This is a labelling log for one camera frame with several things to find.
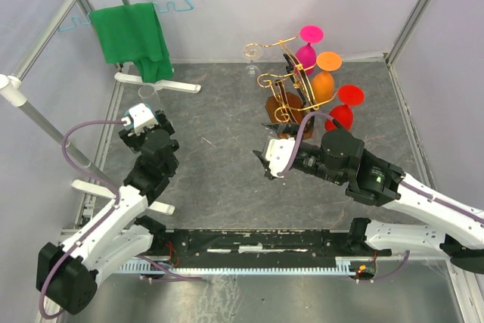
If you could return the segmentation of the clear wine glass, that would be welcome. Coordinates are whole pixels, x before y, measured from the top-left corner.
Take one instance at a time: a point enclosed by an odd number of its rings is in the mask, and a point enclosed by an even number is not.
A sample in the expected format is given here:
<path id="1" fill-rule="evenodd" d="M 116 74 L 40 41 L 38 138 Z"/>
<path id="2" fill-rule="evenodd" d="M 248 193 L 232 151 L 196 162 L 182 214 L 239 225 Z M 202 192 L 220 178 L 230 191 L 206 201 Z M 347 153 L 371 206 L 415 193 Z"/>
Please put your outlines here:
<path id="1" fill-rule="evenodd" d="M 151 110 L 157 111 L 163 109 L 158 91 L 152 84 L 143 84 L 138 90 L 138 96 Z"/>

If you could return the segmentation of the blue plastic wine glass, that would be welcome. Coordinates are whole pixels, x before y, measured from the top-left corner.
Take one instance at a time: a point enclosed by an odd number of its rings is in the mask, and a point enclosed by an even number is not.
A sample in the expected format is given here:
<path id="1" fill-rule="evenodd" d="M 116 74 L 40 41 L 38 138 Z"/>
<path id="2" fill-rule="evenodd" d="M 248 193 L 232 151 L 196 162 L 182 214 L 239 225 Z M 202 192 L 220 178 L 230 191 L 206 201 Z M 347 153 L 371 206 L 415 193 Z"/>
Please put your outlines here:
<path id="1" fill-rule="evenodd" d="M 132 119 L 133 128 L 151 127 L 157 124 L 154 112 L 144 103 L 130 107 L 127 115 Z"/>

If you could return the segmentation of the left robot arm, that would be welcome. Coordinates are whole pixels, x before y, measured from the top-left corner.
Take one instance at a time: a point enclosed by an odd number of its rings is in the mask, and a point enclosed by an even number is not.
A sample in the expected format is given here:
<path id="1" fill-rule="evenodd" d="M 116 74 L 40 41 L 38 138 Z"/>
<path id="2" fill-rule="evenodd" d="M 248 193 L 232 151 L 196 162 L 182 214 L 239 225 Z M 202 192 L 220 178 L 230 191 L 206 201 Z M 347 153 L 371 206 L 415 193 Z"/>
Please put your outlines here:
<path id="1" fill-rule="evenodd" d="M 61 244 L 47 243 L 39 251 L 36 288 L 39 311 L 46 319 L 54 315 L 45 311 L 45 299 L 75 315 L 124 263 L 145 251 L 158 255 L 166 249 L 166 236 L 151 223 L 128 224 L 163 193 L 175 175 L 179 148 L 172 138 L 175 131 L 164 112 L 144 103 L 129 108 L 119 124 L 124 127 L 120 138 L 138 154 L 123 185 L 100 180 L 113 192 L 111 201 Z"/>

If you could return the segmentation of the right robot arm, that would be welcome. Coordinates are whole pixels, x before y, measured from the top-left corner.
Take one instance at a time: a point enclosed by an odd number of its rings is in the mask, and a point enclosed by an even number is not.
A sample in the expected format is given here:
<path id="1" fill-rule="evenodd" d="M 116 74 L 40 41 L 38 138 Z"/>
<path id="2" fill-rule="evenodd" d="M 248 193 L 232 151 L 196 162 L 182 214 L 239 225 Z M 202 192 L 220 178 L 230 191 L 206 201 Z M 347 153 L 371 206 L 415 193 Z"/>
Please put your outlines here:
<path id="1" fill-rule="evenodd" d="M 379 252 L 435 253 L 460 269 L 483 273 L 483 211 L 460 203 L 419 182 L 402 168 L 381 159 L 365 143 L 338 126 L 325 132 L 320 145 L 298 141 L 297 124 L 269 123 L 289 138 L 270 137 L 255 151 L 268 179 L 291 169 L 343 186 L 347 197 L 370 207 L 409 215 L 420 225 L 355 218 L 343 246 L 349 256 Z"/>

